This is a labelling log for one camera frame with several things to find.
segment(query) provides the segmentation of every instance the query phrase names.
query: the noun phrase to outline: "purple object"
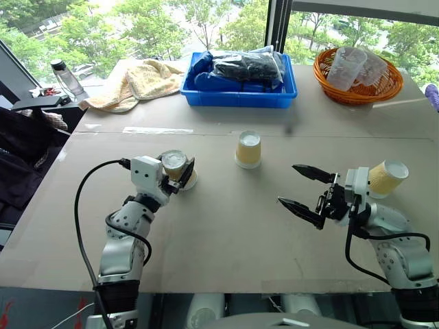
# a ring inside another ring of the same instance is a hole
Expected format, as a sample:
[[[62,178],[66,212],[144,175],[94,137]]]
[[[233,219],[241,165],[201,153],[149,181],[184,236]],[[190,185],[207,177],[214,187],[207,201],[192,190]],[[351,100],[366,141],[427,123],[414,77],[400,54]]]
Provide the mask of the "purple object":
[[[432,106],[439,112],[439,91],[434,84],[429,84],[425,89],[425,96],[428,98]]]

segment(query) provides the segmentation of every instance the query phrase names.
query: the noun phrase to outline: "beige towel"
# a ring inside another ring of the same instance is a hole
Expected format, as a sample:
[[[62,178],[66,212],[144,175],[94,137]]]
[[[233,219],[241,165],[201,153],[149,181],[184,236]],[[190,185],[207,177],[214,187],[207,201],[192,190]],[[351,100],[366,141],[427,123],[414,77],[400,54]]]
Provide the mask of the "beige towel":
[[[91,107],[113,113],[127,112],[139,100],[176,93],[181,85],[182,73],[172,63],[144,60],[141,64],[128,67],[118,81],[108,81],[104,93],[85,99],[79,105],[83,110]]]

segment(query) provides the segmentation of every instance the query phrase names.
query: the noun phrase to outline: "table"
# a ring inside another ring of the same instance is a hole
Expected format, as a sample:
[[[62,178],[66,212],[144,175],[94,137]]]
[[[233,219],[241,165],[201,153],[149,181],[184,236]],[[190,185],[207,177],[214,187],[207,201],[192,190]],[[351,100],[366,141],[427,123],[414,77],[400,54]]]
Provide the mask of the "table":
[[[0,254],[0,285],[90,290],[73,224],[79,181],[105,160],[173,148],[195,156],[199,181],[156,214],[142,292],[387,291],[345,261],[346,228],[328,220],[317,231],[276,201],[282,195],[312,207],[324,191],[325,185],[290,167],[297,163],[345,175],[349,168],[385,158],[402,160],[410,178],[382,203],[403,211],[417,231],[429,234],[439,273],[436,113],[423,100],[409,102],[422,98],[411,81],[406,80],[403,95],[361,112],[321,95],[311,67],[294,68],[299,98],[288,111],[190,108],[181,95],[143,103],[122,116],[88,111]],[[101,126],[87,130],[93,122]],[[193,131],[123,133],[128,126]],[[262,135],[263,162],[251,171],[233,160],[238,133],[245,129]],[[98,171],[84,187],[80,218],[95,271],[105,243],[104,217],[133,193],[130,174],[117,165]],[[355,239],[352,255],[380,273],[369,242]]]

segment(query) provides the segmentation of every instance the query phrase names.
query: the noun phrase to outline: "black cable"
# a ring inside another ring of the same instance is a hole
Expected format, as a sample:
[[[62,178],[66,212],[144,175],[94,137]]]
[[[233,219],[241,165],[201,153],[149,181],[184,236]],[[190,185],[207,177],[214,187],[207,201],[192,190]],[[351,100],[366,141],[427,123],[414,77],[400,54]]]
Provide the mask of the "black cable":
[[[101,294],[100,294],[99,290],[96,289],[97,279],[95,276],[95,272],[93,272],[93,268],[91,267],[90,261],[88,260],[87,254],[86,254],[85,249],[84,249],[84,244],[82,242],[81,228],[80,228],[80,220],[79,220],[79,215],[78,215],[78,208],[79,208],[78,206],[79,206],[82,188],[84,187],[85,182],[88,180],[88,178],[91,176],[91,174],[94,173],[99,168],[105,167],[107,165],[111,165],[112,163],[121,163],[121,161],[122,160],[111,160],[111,161],[103,162],[100,165],[91,169],[84,176],[84,178],[82,178],[82,181],[78,187],[78,190],[76,191],[75,205],[74,205],[74,209],[73,209],[73,214],[75,217],[76,236],[78,238],[78,245],[80,247],[81,256],[82,256],[82,259],[84,260],[84,263],[85,263],[85,266],[87,268],[88,274],[90,276],[91,282],[93,283],[93,289],[95,290],[95,293],[96,293],[96,302],[97,302],[97,305],[101,311],[102,319],[104,320],[104,323],[105,323],[105,326],[107,327],[107,329],[113,329],[113,327],[112,327],[112,324],[110,322],[110,319],[108,318],[107,312],[105,311],[105,306],[104,306],[104,303],[102,301]]]
[[[374,324],[386,324],[389,326],[397,326],[400,323],[396,322],[396,321],[367,321],[367,322],[363,322],[362,324],[359,324],[359,326],[373,326]]]
[[[383,235],[383,236],[374,236],[370,235],[367,237],[367,239],[370,240],[388,240],[388,239],[396,239],[396,238],[411,238],[411,237],[418,237],[423,238],[425,240],[425,249],[427,251],[430,251],[430,238],[422,233],[396,233],[396,234],[390,234],[390,235]]]
[[[386,284],[389,284],[389,282],[383,278],[382,276],[379,276],[376,273],[373,273],[371,271],[368,271],[367,269],[364,269],[363,267],[360,267],[359,265],[355,264],[354,261],[351,258],[351,242],[352,242],[352,235],[353,235],[354,225],[352,224],[352,220],[349,223],[348,226],[348,234],[346,236],[346,245],[344,247],[344,256],[346,257],[346,260],[348,263],[355,269],[357,269],[360,272],[363,272],[365,274],[368,274],[369,276],[372,276],[373,278],[376,278]]]
[[[125,229],[123,229],[123,228],[120,228],[120,227],[114,226],[114,225],[111,223],[110,218],[111,218],[111,216],[113,216],[115,213],[116,213],[116,212],[112,212],[112,213],[109,214],[107,217],[105,217],[105,224],[107,224],[108,226],[110,226],[112,229],[114,229],[114,230],[116,230],[116,231],[122,232],[122,233],[124,233],[124,234],[126,234],[126,235],[132,236],[133,238],[142,241],[142,242],[146,245],[146,248],[148,249],[148,255],[146,256],[145,260],[143,261],[143,266],[145,266],[146,263],[148,263],[148,261],[150,260],[151,255],[152,255],[152,247],[151,247],[150,242],[149,242],[147,239],[145,239],[143,236],[141,236],[141,235],[138,235],[138,234],[136,234],[136,233],[133,233],[133,232],[128,231],[128,230],[125,230]]]

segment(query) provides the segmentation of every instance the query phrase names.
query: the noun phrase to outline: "water bottle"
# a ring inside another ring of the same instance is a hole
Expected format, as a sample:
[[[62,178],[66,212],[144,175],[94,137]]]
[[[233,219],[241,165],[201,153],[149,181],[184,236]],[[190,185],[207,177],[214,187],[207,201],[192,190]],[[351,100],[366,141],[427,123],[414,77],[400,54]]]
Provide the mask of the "water bottle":
[[[74,95],[79,95],[84,92],[84,89],[63,60],[52,60],[50,65],[54,70],[55,76],[58,76]]]

